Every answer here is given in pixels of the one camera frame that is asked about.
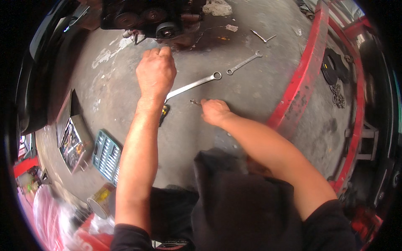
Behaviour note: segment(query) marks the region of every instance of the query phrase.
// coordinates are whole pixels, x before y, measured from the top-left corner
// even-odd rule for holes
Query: can
[[[102,219],[110,216],[109,195],[116,189],[112,183],[106,183],[99,191],[88,198],[88,205]]]

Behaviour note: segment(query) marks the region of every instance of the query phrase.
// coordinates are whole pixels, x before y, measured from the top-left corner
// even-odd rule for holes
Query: hand
[[[164,101],[177,73],[170,47],[145,51],[135,73],[142,99]]]
[[[210,99],[207,101],[206,99],[202,99],[201,105],[204,112],[202,118],[205,122],[214,126],[219,127],[225,118],[234,115],[228,105],[222,100]]]

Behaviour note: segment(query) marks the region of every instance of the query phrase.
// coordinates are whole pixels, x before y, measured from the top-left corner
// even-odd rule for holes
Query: open toolbox
[[[113,185],[119,179],[119,164],[122,147],[105,131],[99,130],[96,137],[92,164]]]

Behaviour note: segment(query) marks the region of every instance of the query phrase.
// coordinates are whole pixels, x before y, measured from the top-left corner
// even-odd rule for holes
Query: concrete floor
[[[265,122],[280,101],[306,46],[311,22],[293,0],[255,0],[252,3],[233,0],[228,3],[233,14],[206,15],[196,34],[199,40],[195,47],[173,48],[178,72],[173,90],[214,71],[221,72],[223,77],[169,100],[171,111],[158,134],[156,187],[193,186],[192,159],[202,149],[218,146],[237,155],[240,161],[244,160],[245,154],[234,139],[203,122],[201,109],[191,104],[190,99],[221,99],[236,114]],[[227,24],[238,26],[238,30],[226,30]],[[277,37],[264,44],[250,29],[265,38],[273,34]],[[106,179],[94,167],[71,175],[58,152],[54,120],[65,94],[70,88],[76,90],[82,116],[93,138],[99,129],[105,129],[123,145],[140,97],[135,68],[145,50],[162,45],[146,39],[134,46],[131,40],[122,38],[123,31],[71,29],[69,32],[56,65],[50,123],[36,133],[37,148],[42,167],[48,169],[58,186],[86,201]],[[342,53],[329,36],[327,47]],[[226,74],[227,69],[256,50],[264,56],[246,64],[232,76]],[[344,147],[352,100],[348,85],[344,86],[344,93],[346,108],[338,109],[332,104],[332,92],[320,73],[291,138],[326,178],[334,173]]]

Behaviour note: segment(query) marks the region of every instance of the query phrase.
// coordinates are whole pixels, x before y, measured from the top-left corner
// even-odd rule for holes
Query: wrench handle
[[[182,92],[185,92],[185,91],[187,91],[187,90],[189,90],[189,89],[191,89],[191,88],[194,88],[194,87],[196,87],[196,86],[205,84],[206,82],[209,82],[209,81],[211,81],[211,80],[219,80],[219,79],[221,79],[221,78],[222,78],[222,74],[221,74],[220,72],[217,72],[217,71],[216,71],[216,72],[214,72],[211,76],[205,77],[205,78],[200,79],[200,80],[198,80],[198,81],[195,81],[195,82],[193,82],[193,83],[191,83],[191,84],[188,84],[188,85],[186,85],[186,86],[183,86],[183,87],[181,87],[181,88],[179,88],[179,89],[177,89],[177,90],[174,90],[174,91],[172,91],[172,92],[169,92],[168,95],[166,96],[165,103],[168,101],[169,98],[171,98],[171,97],[173,97],[173,96],[176,96],[177,94],[180,94],[180,93],[182,93]]]
[[[241,62],[240,64],[236,65],[235,67],[229,69],[226,71],[226,73],[228,75],[232,75],[234,73],[234,71],[236,71],[237,69],[239,69],[240,67],[242,67],[243,65],[247,64],[248,62],[250,62],[251,60],[253,60],[254,58],[259,57],[258,55],[253,55],[251,57],[249,57],[248,59],[244,60],[243,62]]]

